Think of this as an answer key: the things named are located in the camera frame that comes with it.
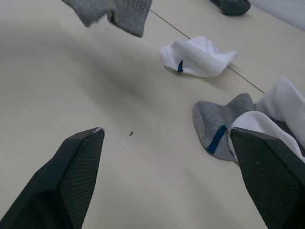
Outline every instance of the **blue stripe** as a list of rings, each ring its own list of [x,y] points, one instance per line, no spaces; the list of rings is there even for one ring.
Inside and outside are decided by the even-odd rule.
[[[225,125],[222,125],[217,130],[212,142],[210,143],[210,145],[206,149],[210,154],[215,153],[216,148],[218,147],[218,144],[219,144],[221,138],[223,137],[223,135],[225,134],[226,130],[227,130],[227,127]]]
[[[178,72],[179,73],[183,73],[182,65],[183,65],[183,60],[180,62],[179,66],[178,66]]]

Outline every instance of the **gray sock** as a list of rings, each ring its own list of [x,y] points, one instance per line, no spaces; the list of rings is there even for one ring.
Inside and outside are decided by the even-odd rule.
[[[249,94],[240,94],[225,106],[200,101],[193,107],[193,122],[206,151],[219,159],[235,161],[228,146],[228,130],[242,114],[253,111]]]
[[[62,0],[89,27],[107,14],[108,21],[134,36],[142,37],[152,0]]]

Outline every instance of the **sock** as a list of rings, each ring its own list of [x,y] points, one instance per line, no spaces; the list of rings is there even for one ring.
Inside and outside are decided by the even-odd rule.
[[[301,150],[301,154],[303,157],[305,157],[305,148],[302,146],[302,144],[297,140],[297,138],[295,137],[294,133],[292,133],[292,131],[289,129],[289,127],[287,126],[287,124],[285,122],[281,122],[281,121],[278,121],[276,119],[273,119],[273,118],[270,118],[275,124],[278,125],[279,128],[281,128],[282,130],[284,130],[286,133],[288,133],[291,137],[293,137],[298,146],[300,147],[300,150]]]
[[[165,67],[199,77],[218,76],[234,60],[238,52],[218,53],[217,47],[205,37],[189,41],[176,40],[160,50]]]
[[[256,132],[264,133],[272,137],[276,137],[282,140],[304,163],[305,157],[303,157],[300,147],[296,140],[288,133],[283,131],[277,124],[275,124],[269,117],[259,111],[250,111],[240,117],[238,117],[231,126],[239,127],[247,130],[253,130]],[[231,139],[228,139],[229,148],[236,158],[235,150]]]
[[[305,147],[305,97],[283,77],[256,105],[268,117],[286,122],[297,140]]]
[[[89,27],[107,14],[108,21],[137,37],[143,36],[144,24],[152,0],[62,0],[74,9]]]
[[[249,94],[240,94],[225,106],[200,101],[193,106],[193,122],[206,151],[219,159],[235,161],[228,146],[228,130],[245,112],[254,110]]]

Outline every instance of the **sock cuff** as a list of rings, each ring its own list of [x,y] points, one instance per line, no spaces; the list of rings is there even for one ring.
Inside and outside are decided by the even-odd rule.
[[[152,0],[62,0],[72,7],[82,23],[90,27],[107,14],[108,21],[137,37],[142,37]]]

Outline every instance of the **white sock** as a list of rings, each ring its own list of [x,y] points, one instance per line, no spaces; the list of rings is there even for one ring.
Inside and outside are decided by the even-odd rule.
[[[178,39],[160,49],[163,65],[175,71],[199,77],[218,76],[237,57],[237,51],[218,53],[207,38],[195,37],[187,42]]]
[[[305,147],[305,97],[290,80],[282,77],[256,105],[256,110],[286,122]]]
[[[303,157],[300,147],[297,144],[296,140],[288,133],[286,133],[284,130],[282,130],[265,114],[259,111],[250,111],[244,113],[234,121],[234,123],[231,126],[231,129],[234,127],[253,130],[282,140],[282,142],[284,142],[305,163],[305,157]],[[234,154],[234,157],[236,158],[233,144],[230,138],[229,138],[229,148]]]

